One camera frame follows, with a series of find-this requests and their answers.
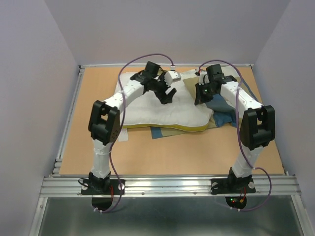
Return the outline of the white pillow yellow edge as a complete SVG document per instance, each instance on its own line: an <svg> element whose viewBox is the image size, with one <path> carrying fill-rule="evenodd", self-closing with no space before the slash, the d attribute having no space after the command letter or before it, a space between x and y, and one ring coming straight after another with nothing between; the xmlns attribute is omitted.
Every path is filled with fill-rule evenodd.
<svg viewBox="0 0 315 236"><path fill-rule="evenodd" d="M172 84L177 91L172 103L162 105L152 91L135 99L126 108L123 128L161 127L187 132L206 129L214 111L205 104L195 105L192 70L181 73L182 79Z"/></svg>

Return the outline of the blue beige white plaid pillowcase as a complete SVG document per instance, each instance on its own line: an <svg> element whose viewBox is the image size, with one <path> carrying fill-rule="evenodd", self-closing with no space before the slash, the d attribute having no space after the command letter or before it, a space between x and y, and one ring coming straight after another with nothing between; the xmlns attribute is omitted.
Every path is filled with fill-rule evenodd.
<svg viewBox="0 0 315 236"><path fill-rule="evenodd" d="M188 78L183 79L186 89L191 96L195 98L195 84L198 78L195 75L189 75ZM206 107L213 111L207 129L219 128L226 124L236 126L235 110L228 104L221 96L215 95L214 99L206 103ZM151 136L153 139L175 136L185 133L184 130L179 130L171 127L151 127Z"/></svg>

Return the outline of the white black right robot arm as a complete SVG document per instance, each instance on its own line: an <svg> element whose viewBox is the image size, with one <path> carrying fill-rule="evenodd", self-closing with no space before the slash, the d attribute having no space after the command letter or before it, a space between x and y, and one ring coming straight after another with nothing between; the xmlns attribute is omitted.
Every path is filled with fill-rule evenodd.
<svg viewBox="0 0 315 236"><path fill-rule="evenodd" d="M275 110L264 106L242 89L240 81L225 75L220 64L197 69L195 105L211 101L220 95L235 108L240 154L228 176L211 180L211 193L227 194L248 191L254 193L252 172L263 148L275 138Z"/></svg>

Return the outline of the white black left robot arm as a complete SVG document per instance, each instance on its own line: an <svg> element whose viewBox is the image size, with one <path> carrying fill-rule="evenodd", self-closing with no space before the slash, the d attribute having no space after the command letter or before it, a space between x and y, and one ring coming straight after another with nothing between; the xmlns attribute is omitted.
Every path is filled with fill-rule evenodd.
<svg viewBox="0 0 315 236"><path fill-rule="evenodd" d="M162 105L172 103L176 89L171 88L171 84L180 79L180 74L174 69L165 71L149 61L113 96L94 102L88 125L94 144L94 160L86 188L98 194L109 190L111 149L120 134L121 115L125 114L127 106L148 91L152 91Z"/></svg>

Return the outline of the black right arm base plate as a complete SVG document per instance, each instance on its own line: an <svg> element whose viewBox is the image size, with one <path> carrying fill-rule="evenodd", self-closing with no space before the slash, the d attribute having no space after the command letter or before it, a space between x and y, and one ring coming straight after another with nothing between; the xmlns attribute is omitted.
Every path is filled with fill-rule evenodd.
<svg viewBox="0 0 315 236"><path fill-rule="evenodd" d="M217 194L240 194L241 192L255 193L256 188L253 179L250 177L236 178L234 180L228 178L212 178L210 192Z"/></svg>

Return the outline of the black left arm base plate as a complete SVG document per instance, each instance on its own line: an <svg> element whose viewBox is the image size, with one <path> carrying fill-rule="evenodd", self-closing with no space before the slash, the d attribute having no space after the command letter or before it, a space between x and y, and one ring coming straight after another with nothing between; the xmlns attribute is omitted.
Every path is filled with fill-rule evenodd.
<svg viewBox="0 0 315 236"><path fill-rule="evenodd" d="M125 193L125 180L121 183L117 179L106 180L104 184L93 184L89 179L80 178L82 195L120 195Z"/></svg>

